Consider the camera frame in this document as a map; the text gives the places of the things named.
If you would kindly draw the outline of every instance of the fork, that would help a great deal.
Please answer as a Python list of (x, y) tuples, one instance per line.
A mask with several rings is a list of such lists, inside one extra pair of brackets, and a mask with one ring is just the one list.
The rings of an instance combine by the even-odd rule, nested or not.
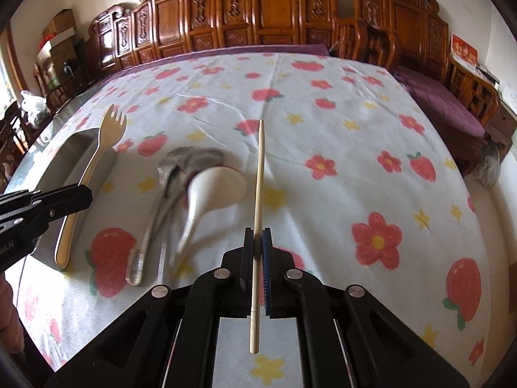
[[(102, 154), (122, 140), (122, 136), (126, 131), (127, 118), (118, 109), (114, 109), (111, 105), (100, 124), (99, 138), (97, 143), (97, 150), (90, 159), (84, 174), (79, 181), (79, 185), (86, 185), (90, 183), (91, 177), (94, 173), (95, 167), (99, 162)], [(74, 213), (70, 216), (66, 216), (61, 231), (59, 232), (58, 243), (54, 253), (54, 260), (56, 264), (61, 268), (65, 268), (68, 265), (70, 258), (70, 249), (72, 245), (73, 231), (76, 228), (78, 214)]]

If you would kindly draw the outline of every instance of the floral tablecloth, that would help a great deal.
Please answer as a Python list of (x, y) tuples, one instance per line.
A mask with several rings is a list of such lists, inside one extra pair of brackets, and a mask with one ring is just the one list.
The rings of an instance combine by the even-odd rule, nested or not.
[[(267, 53), (151, 66), (106, 84), (51, 141), (47, 157), (72, 133), (99, 126), (112, 103), (128, 115), (128, 128), (68, 268), (29, 257), (19, 291), (11, 274), (21, 319), (54, 369), (153, 286), (160, 238), (142, 286), (127, 286), (125, 270), (169, 150), (218, 147), (250, 188), (244, 202), (202, 219), (172, 286), (191, 284), (241, 246), (253, 224), (263, 118), (264, 226), (275, 246), (326, 285), (366, 287), (477, 384), (490, 319), (479, 223), (445, 145), (386, 70)], [(174, 241), (184, 220), (182, 206)], [(250, 355), (247, 321), (222, 320), (214, 387), (302, 386), (294, 321), (261, 325), (261, 352)]]

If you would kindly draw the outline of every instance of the chopstick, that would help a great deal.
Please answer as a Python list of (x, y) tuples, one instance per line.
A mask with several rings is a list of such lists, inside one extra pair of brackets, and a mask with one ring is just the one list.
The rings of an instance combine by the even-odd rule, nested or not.
[(260, 330), (260, 262), (262, 259), (262, 181), (264, 180), (264, 154), (265, 137), (264, 121), (261, 119), (258, 126), (258, 168), (257, 168), (257, 193), (255, 194), (255, 224), (253, 226), (253, 275), (251, 281), (251, 316), (250, 316), (250, 353), (259, 352)]

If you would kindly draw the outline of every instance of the white spoon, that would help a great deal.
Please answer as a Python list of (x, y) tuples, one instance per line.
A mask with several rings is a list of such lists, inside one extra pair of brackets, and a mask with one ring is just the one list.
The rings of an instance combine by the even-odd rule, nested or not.
[(190, 182), (189, 214), (179, 240), (178, 249), (169, 261), (169, 277), (174, 278), (187, 256), (188, 245), (201, 217), (212, 210), (229, 207), (246, 195), (244, 176), (228, 167), (211, 167), (197, 174)]

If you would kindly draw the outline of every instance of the human hand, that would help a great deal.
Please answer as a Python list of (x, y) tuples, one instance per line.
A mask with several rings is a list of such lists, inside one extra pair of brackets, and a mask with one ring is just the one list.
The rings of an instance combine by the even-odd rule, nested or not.
[(25, 347), (18, 311), (12, 304), (12, 287), (0, 274), (0, 341), (8, 353), (20, 353)]

